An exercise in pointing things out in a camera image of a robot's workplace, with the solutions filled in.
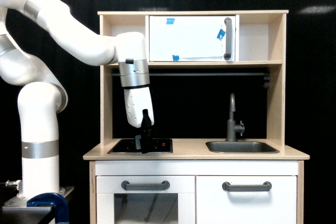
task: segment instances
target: burner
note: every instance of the burner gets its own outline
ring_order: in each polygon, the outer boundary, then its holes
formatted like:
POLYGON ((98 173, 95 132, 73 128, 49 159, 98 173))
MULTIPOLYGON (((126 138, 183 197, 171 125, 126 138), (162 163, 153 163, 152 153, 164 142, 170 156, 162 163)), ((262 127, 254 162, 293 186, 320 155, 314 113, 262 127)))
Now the burner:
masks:
MULTIPOLYGON (((149 152, 154 153, 173 153, 173 141, 168 138, 155 138, 153 139, 153 150, 149 152)), ((141 154, 141 150, 135 148, 134 139, 120 140, 108 154, 141 154)))

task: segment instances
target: metal sink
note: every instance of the metal sink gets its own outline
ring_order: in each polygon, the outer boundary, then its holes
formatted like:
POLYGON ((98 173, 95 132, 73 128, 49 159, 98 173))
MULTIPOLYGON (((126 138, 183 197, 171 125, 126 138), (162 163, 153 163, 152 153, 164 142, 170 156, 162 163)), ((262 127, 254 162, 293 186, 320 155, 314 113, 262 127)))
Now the metal sink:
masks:
POLYGON ((217 153, 279 153, 279 151, 262 142, 207 142, 209 151, 217 153))

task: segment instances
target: gray handle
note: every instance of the gray handle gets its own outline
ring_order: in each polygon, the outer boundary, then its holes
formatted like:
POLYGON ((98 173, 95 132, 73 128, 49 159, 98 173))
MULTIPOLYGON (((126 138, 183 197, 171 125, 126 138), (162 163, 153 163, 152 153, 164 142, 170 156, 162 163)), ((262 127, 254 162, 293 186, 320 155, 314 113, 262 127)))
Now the gray handle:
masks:
POLYGON ((222 184, 224 191, 270 191, 272 184, 268 181, 262 185, 231 185, 229 182, 222 184))
POLYGON ((229 60, 232 54, 232 19, 226 18, 224 23, 226 25, 226 52, 224 59, 229 60))
POLYGON ((164 181, 161 184, 130 184, 125 180, 121 187, 126 191, 165 191, 170 187, 170 183, 164 181))

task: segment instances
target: metal rod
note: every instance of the metal rod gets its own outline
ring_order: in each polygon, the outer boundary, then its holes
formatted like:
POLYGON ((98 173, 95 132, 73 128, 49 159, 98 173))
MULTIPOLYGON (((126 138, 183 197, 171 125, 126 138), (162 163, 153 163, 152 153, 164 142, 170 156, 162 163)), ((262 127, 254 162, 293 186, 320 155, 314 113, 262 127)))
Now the metal rod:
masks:
POLYGON ((264 76, 265 73, 150 73, 150 76, 264 76))

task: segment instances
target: toy kitchen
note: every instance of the toy kitchen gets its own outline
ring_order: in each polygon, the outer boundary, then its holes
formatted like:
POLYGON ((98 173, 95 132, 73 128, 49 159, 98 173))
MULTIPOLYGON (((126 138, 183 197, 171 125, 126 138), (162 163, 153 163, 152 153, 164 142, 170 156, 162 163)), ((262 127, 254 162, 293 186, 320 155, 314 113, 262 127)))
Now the toy kitchen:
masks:
POLYGON ((140 135, 127 123, 122 70, 101 66, 100 144, 83 157, 91 224, 303 224, 310 157, 285 144, 287 13, 98 13, 101 35, 145 36, 155 123, 140 135))

